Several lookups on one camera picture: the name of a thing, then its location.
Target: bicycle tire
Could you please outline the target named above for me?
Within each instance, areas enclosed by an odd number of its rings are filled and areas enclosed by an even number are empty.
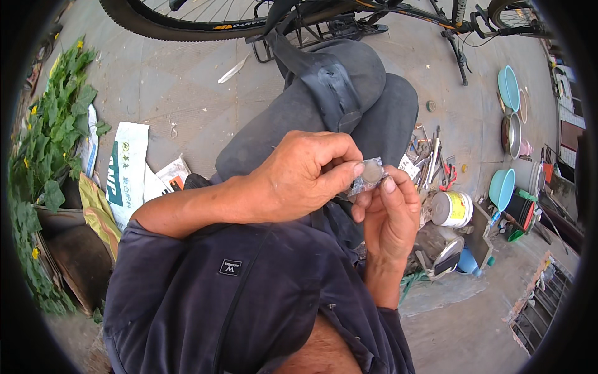
[[[513,28],[510,25],[504,23],[501,19],[501,12],[505,10],[505,8],[511,4],[516,2],[521,2],[521,0],[492,0],[488,5],[488,15],[492,22],[501,29],[511,29]],[[551,38],[552,36],[548,32],[538,32],[537,34],[518,34],[524,37],[531,37],[531,38]]]
[[[199,23],[175,20],[153,12],[138,0],[99,0],[110,18],[121,27],[143,37],[165,41],[214,41],[248,38],[264,32],[266,18],[243,20],[235,28],[235,21],[220,23]],[[323,22],[330,17],[347,11],[347,3],[306,16],[307,23]]]

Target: dark pants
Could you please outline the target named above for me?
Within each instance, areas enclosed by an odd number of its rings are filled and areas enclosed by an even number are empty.
[[[413,86],[405,78],[385,73],[382,61],[367,44],[341,39],[319,44],[313,51],[336,55],[359,94],[363,118],[351,137],[364,159],[380,156],[384,164],[398,166],[417,120]],[[216,159],[218,175],[225,181],[251,173],[291,130],[326,130],[301,80],[292,82],[220,152]]]

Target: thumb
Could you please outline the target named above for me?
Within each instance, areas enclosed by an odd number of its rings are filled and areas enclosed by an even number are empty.
[[[331,196],[345,191],[351,182],[364,172],[361,161],[348,161],[335,166],[332,170],[322,174],[318,179],[318,188]]]
[[[405,217],[407,204],[403,193],[392,177],[386,177],[380,184],[380,199],[390,220],[402,220]]]

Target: blue bottle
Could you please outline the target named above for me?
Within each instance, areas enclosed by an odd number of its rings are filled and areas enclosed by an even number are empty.
[[[480,276],[482,274],[482,270],[480,270],[477,262],[475,262],[474,255],[471,254],[467,244],[463,247],[457,267],[462,273],[473,274],[474,276]]]

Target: fingernail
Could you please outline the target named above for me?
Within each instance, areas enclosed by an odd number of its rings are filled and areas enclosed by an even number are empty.
[[[384,180],[384,190],[386,193],[392,193],[396,188],[396,183],[392,177],[386,177]]]
[[[364,172],[364,163],[360,162],[357,165],[355,165],[355,167],[353,168],[353,174],[355,176],[355,178],[357,178],[358,176],[361,175],[361,173]]]

